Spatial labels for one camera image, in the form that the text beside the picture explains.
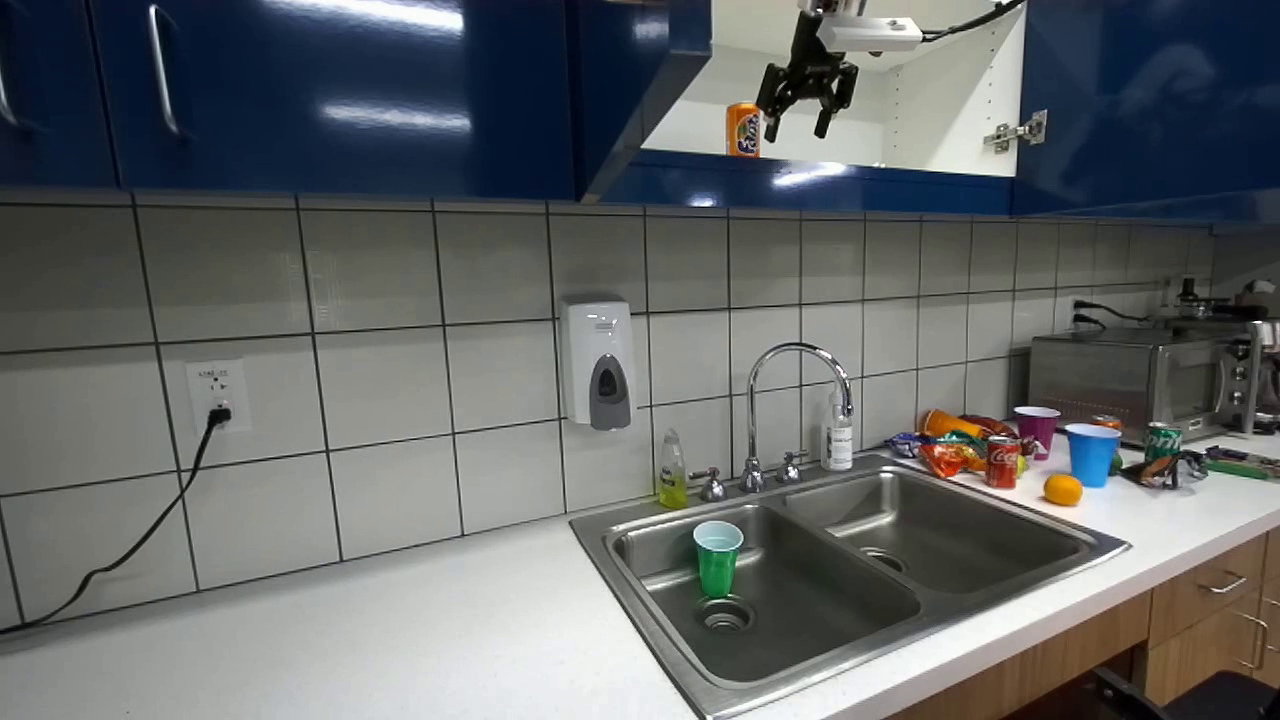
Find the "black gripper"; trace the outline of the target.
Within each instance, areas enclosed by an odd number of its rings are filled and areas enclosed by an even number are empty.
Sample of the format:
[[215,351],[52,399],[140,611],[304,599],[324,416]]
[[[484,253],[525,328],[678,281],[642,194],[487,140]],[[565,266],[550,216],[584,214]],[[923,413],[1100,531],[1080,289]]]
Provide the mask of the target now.
[[787,71],[779,66],[768,66],[758,87],[766,140],[779,137],[779,117],[795,100],[821,100],[814,137],[824,140],[832,122],[852,106],[856,76],[861,69],[844,69],[844,56],[824,48],[821,18],[800,12]]

